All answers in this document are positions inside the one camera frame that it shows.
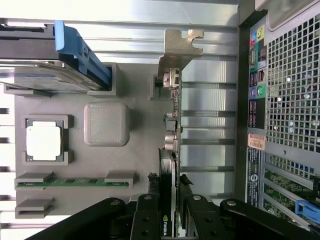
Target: ventilation grille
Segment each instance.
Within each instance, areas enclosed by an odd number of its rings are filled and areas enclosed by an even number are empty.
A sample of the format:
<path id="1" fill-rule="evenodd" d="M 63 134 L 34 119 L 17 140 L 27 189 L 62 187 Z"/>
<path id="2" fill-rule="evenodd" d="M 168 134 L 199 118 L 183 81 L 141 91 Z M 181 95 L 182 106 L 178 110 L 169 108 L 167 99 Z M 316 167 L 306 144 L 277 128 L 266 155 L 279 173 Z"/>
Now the ventilation grille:
<path id="1" fill-rule="evenodd" d="M 271 154 L 265 159 L 265 162 L 305 179 L 311 179 L 310 177 L 315 174 L 315 169 L 312 167 L 308 167 Z"/>
<path id="2" fill-rule="evenodd" d="M 268 45 L 266 139 L 320 153 L 320 14 Z"/>

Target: metal expansion slot bracket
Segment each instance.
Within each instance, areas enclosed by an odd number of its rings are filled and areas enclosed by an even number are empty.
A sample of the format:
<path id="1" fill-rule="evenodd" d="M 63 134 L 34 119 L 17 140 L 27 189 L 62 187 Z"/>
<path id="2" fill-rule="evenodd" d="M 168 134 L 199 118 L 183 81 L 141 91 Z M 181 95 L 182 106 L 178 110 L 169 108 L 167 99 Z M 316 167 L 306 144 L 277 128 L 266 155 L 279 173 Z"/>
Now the metal expansion slot bracket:
<path id="1" fill-rule="evenodd" d="M 164 54 L 159 59 L 158 78 L 163 79 L 170 69 L 181 72 L 190 61 L 203 55 L 203 49 L 192 45 L 194 39 L 203 39 L 204 30 L 190 29 L 188 37 L 182 38 L 181 31 L 166 29 L 164 33 Z"/>

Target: rear i/o panel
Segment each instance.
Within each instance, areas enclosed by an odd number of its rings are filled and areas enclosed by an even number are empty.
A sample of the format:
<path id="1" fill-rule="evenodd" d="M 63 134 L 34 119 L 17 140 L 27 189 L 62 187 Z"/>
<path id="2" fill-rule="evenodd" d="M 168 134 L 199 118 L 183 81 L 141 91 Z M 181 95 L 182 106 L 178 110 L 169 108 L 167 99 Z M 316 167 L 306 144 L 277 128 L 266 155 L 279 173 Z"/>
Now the rear i/o panel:
<path id="1" fill-rule="evenodd" d="M 320 224 L 319 9 L 272 31 L 264 17 L 249 40 L 245 199 L 307 230 Z"/>

